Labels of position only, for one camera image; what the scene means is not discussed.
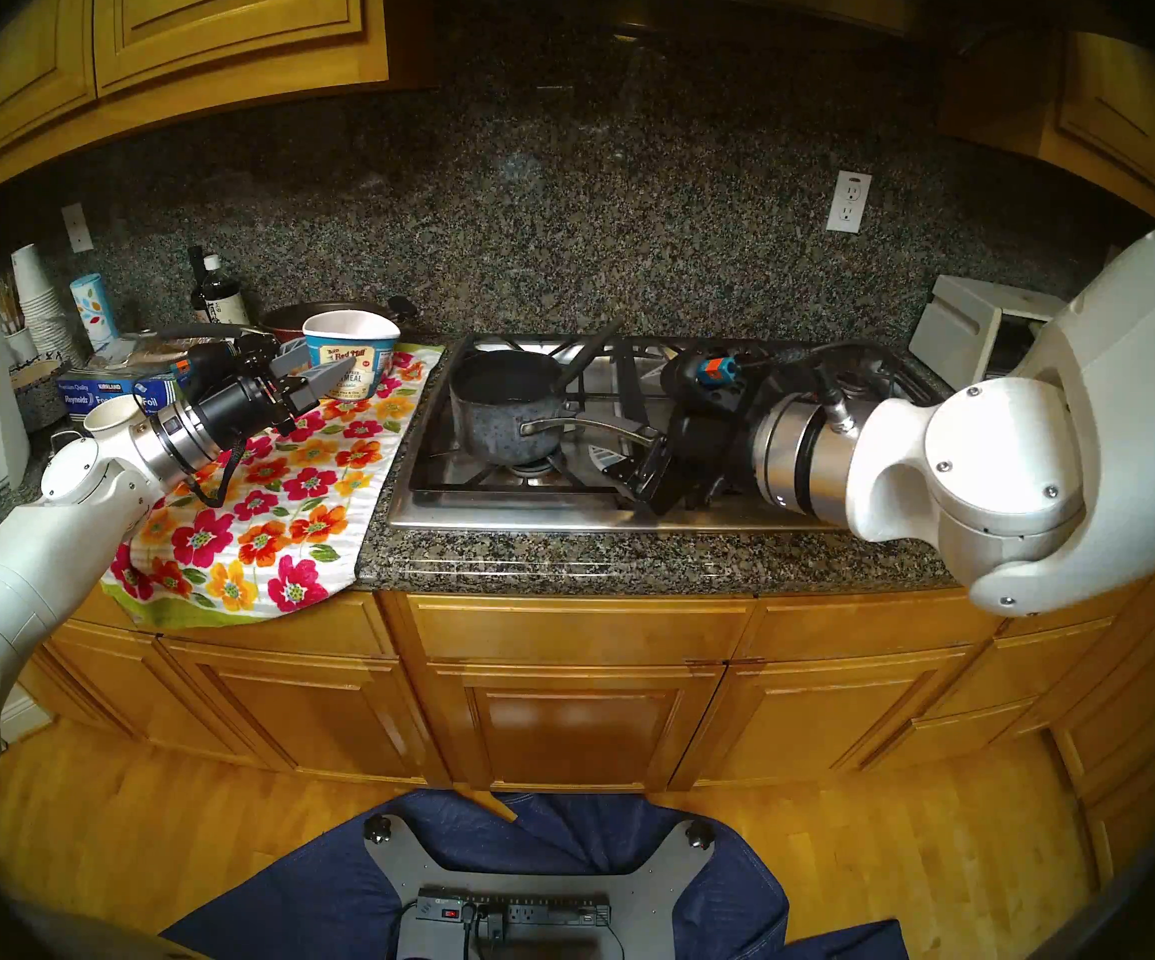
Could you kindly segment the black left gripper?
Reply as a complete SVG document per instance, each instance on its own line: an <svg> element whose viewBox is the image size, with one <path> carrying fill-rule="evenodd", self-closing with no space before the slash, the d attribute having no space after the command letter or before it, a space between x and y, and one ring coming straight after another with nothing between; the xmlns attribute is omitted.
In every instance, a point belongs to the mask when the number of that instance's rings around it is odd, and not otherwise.
<svg viewBox="0 0 1155 960"><path fill-rule="evenodd" d="M315 365L305 335L282 345L273 334L210 338L191 345L191 410L222 451L271 427L291 436L355 360Z"/></svg>

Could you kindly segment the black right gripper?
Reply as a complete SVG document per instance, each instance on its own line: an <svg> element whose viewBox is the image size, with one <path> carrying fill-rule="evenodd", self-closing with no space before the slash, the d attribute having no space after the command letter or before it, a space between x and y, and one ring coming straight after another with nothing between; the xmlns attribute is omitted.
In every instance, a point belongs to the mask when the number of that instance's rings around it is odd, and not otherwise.
<svg viewBox="0 0 1155 960"><path fill-rule="evenodd" d="M660 344L660 357L675 360L688 347ZM711 499L736 494L762 501L753 464L757 426L775 400L758 395L744 414L708 414L685 400L668 400L664 432L646 431L644 441L633 441L636 453L624 453L589 444L587 455L603 479L623 498L653 514L675 509L710 508Z"/></svg>

